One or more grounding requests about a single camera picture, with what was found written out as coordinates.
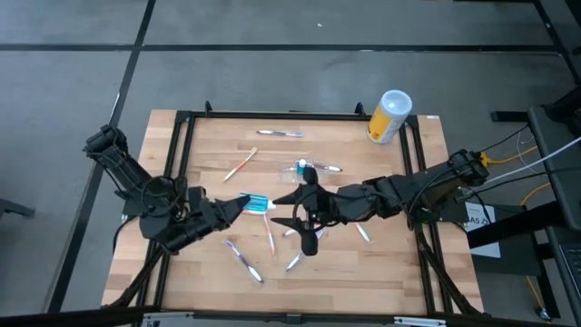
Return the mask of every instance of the yellow cable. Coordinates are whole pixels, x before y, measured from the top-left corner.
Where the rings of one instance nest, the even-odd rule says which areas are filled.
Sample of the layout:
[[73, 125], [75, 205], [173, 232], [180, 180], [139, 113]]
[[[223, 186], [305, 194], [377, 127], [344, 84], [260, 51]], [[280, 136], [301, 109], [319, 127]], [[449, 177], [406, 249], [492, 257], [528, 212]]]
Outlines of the yellow cable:
[[492, 159], [492, 158], [488, 158], [488, 163], [489, 163], [489, 164], [502, 164], [502, 163], [503, 163], [503, 164], [506, 164], [506, 163], [508, 163], [508, 162], [510, 162], [510, 161], [513, 161], [513, 160], [517, 159], [517, 158], [518, 158], [519, 156], [521, 156], [521, 155], [528, 154], [529, 152], [536, 150], [536, 148], [537, 148], [536, 146], [533, 146], [532, 148], [530, 148], [530, 149], [527, 149], [527, 150], [523, 151], [523, 152], [522, 152], [522, 153], [520, 153], [520, 154], [513, 155], [513, 156], [511, 156], [511, 157], [510, 157], [510, 158], [508, 158], [508, 159], [503, 159], [503, 160], [494, 160], [494, 159]]
[[[536, 189], [534, 189], [533, 191], [529, 192], [527, 194], [527, 196], [525, 196], [523, 198], [523, 200], [520, 202], [520, 205], [525, 205], [527, 204], [528, 200], [530, 199], [531, 196], [533, 196], [535, 193], [537, 193], [538, 191], [544, 189], [545, 187], [549, 186], [551, 183], [544, 183], [540, 186], [538, 186]], [[533, 283], [530, 280], [530, 277], [527, 277], [527, 284], [528, 284], [528, 288], [530, 289], [530, 291], [533, 293], [533, 295], [535, 295], [535, 300], [537, 301], [537, 305], [539, 308], [543, 308], [543, 304], [541, 303], [541, 299], [538, 297], [537, 291], [535, 290], [535, 286], [533, 286]]]

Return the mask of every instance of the spray can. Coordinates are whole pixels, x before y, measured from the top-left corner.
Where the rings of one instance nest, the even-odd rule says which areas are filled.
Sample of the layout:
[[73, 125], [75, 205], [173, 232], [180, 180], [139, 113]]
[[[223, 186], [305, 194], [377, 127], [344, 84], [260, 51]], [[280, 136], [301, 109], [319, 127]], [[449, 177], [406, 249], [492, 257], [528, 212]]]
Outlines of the spray can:
[[371, 116], [367, 129], [368, 138], [378, 144], [390, 142], [404, 124], [411, 112], [411, 106], [411, 98], [405, 92], [387, 91], [381, 96], [375, 113]]

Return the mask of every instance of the white label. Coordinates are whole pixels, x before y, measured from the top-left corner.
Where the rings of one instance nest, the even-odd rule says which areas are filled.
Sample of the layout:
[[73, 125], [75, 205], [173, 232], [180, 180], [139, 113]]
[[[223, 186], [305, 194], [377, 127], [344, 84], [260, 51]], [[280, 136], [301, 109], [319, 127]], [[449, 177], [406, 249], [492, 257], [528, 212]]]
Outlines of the white label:
[[[490, 217], [490, 222], [494, 223], [496, 221], [496, 216], [494, 215], [494, 207], [490, 205], [485, 205], [487, 208], [488, 217]], [[474, 231], [482, 226], [488, 225], [487, 217], [484, 215], [484, 210], [482, 210], [482, 205], [475, 203], [466, 203], [466, 212], [468, 213], [468, 227], [466, 231]], [[500, 247], [498, 243], [487, 244], [479, 246], [478, 248], [470, 249], [470, 252], [475, 255], [483, 255], [491, 258], [500, 258]]]

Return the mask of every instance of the gray floor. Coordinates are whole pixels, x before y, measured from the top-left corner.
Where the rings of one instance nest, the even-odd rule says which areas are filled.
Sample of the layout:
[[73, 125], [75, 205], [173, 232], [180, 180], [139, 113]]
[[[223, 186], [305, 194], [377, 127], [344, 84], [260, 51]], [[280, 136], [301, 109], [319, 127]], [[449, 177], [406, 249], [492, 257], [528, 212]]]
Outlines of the gray floor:
[[[566, 45], [577, 45], [581, 30], [564, 4], [544, 4]], [[143, 0], [2, 0], [0, 43], [131, 44], [145, 5]], [[158, 0], [145, 43], [546, 45], [550, 39], [526, 4]], [[0, 223], [0, 315], [43, 309], [91, 167], [81, 152], [84, 139], [107, 122], [127, 60], [127, 53], [0, 52], [0, 197], [37, 210], [33, 220], [8, 214]], [[490, 111], [526, 110], [572, 86], [562, 60], [553, 55], [142, 53], [120, 127], [137, 155], [152, 109], [202, 109], [210, 100], [216, 110], [346, 113], [361, 101], [370, 111], [383, 92], [399, 88], [413, 98], [416, 114], [442, 117], [450, 152], [476, 150], [519, 127], [493, 124]], [[490, 154], [502, 158], [515, 152], [512, 140]], [[517, 203], [542, 183], [539, 177], [507, 185], [485, 200]], [[542, 192], [531, 205], [551, 197]], [[111, 182], [103, 179], [66, 310], [99, 306], [121, 208]], [[547, 269], [563, 315], [559, 322], [573, 324], [554, 264], [547, 262]], [[478, 282], [487, 312], [537, 321], [522, 277], [479, 273]]]

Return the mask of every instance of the wooden table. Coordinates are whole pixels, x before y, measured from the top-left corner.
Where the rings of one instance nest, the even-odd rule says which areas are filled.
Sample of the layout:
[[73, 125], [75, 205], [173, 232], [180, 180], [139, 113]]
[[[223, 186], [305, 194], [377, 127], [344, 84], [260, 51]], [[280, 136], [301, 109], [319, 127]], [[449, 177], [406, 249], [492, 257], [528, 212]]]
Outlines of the wooden table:
[[[175, 111], [152, 111], [139, 163], [151, 175], [162, 174], [172, 135]], [[428, 166], [448, 159], [442, 127], [436, 116], [419, 116]], [[302, 138], [258, 135], [256, 130], [300, 130]], [[277, 198], [297, 184], [282, 183], [278, 170], [305, 158], [336, 165], [343, 173], [330, 175], [327, 190], [394, 173], [405, 174], [399, 138], [391, 144], [369, 141], [366, 122], [207, 119], [195, 121], [187, 177], [190, 185], [203, 185], [210, 198], [231, 199], [240, 192]], [[183, 142], [185, 126], [180, 134]], [[226, 173], [245, 158], [251, 148], [259, 151], [228, 182]], [[412, 163], [417, 170], [413, 145]], [[179, 153], [174, 175], [177, 173]], [[291, 206], [269, 211], [270, 217], [291, 216]], [[373, 218], [363, 224], [372, 243], [366, 243], [353, 224], [332, 227], [320, 241], [319, 254], [285, 267], [300, 251], [298, 237], [282, 238], [285, 228], [271, 223], [277, 256], [269, 248], [260, 216], [241, 215], [222, 233], [213, 233], [172, 257], [163, 308], [238, 312], [317, 312], [364, 314], [425, 314], [415, 236], [403, 215], [387, 220]], [[474, 266], [466, 235], [451, 223], [440, 223], [439, 234], [450, 277], [482, 310]], [[231, 238], [265, 279], [258, 284], [222, 242]], [[119, 236], [117, 250], [103, 295], [109, 303], [121, 295], [143, 266], [148, 241], [137, 222]], [[147, 303], [153, 302], [157, 272], [153, 272]], [[432, 272], [437, 309], [442, 310], [438, 282]]]

